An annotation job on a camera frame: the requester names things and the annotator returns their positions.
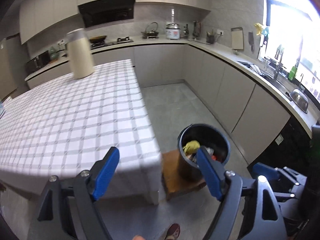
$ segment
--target wooden stool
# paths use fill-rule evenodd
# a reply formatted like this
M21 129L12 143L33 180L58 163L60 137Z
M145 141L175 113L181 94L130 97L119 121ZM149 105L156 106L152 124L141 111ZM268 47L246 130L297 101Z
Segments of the wooden stool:
M179 150L162 154L162 179L167 200L200 190L207 185L204 179L199 182L190 182L180 177L178 174L179 155Z

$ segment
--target tiled wall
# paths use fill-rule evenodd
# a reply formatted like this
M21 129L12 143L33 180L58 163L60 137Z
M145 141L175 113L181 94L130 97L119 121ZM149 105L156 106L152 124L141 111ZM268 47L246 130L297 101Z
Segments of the tiled wall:
M263 0L212 0L211 13L202 21L202 36L212 28L224 30L219 43L231 47L231 28L242 27L245 55L256 59L260 37L256 36L255 23L263 23ZM248 43L248 32L254 35L254 53Z
M175 9L174 21L183 28L189 24L189 31L193 31L193 21L204 19L208 11L187 6L172 6L164 4L136 4L134 7L134 19L106 23L92 26L86 29L90 37L107 35L107 41L118 37L137 36L145 31L151 22L158 22L159 33L165 34L165 23L171 21L171 9ZM55 46L57 41L63 39L67 32L83 28L84 23L80 15L63 20L27 41L30 58L33 58L43 51Z

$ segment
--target table leg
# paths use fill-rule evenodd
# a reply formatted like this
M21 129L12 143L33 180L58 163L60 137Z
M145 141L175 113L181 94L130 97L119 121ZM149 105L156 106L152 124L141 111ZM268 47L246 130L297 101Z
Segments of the table leg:
M143 196L148 203L153 205L159 204L159 191L150 191L148 193L143 194Z

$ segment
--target thermos lid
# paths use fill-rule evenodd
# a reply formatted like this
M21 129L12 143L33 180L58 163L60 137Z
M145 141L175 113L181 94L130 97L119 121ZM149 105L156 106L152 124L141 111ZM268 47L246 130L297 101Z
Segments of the thermos lid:
M87 33L85 32L84 28L76 29L67 33L68 42L77 41L82 38L88 39Z
M179 24L176 24L176 23L169 23L166 25L166 29L179 29L180 26Z

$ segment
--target window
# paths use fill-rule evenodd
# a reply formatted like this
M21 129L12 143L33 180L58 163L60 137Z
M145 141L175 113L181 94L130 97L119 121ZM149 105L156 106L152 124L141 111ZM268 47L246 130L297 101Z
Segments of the window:
M275 59L276 49L284 47L282 63L290 72L299 61L296 79L320 103L320 26L309 17L311 3L301 0L267 0L267 22L270 26L266 57Z

